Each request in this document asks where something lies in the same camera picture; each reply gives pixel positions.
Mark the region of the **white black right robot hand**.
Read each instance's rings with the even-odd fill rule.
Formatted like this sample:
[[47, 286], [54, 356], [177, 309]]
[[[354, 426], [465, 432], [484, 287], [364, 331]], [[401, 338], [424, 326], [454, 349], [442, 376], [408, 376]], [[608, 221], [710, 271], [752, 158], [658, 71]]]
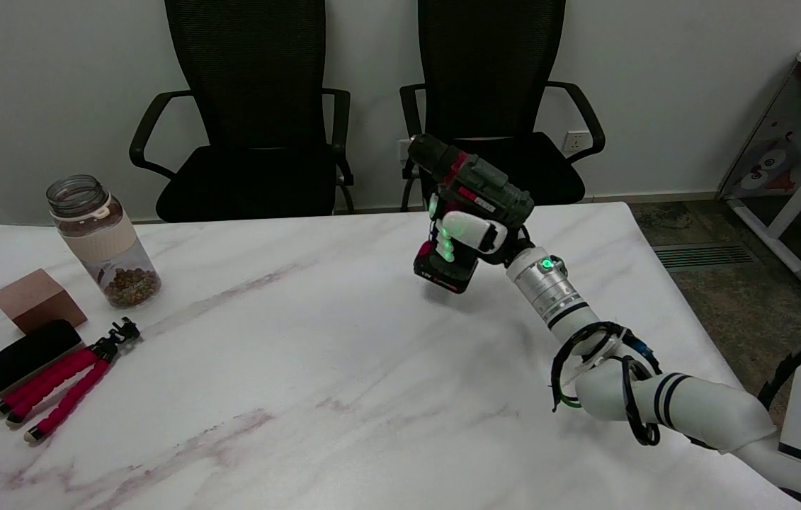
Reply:
[[450, 203], [436, 193], [427, 201], [427, 212], [432, 221], [433, 250], [449, 264], [462, 261], [466, 254], [477, 258], [497, 255], [511, 243], [529, 239], [524, 227], [514, 230], [472, 213], [451, 210]]

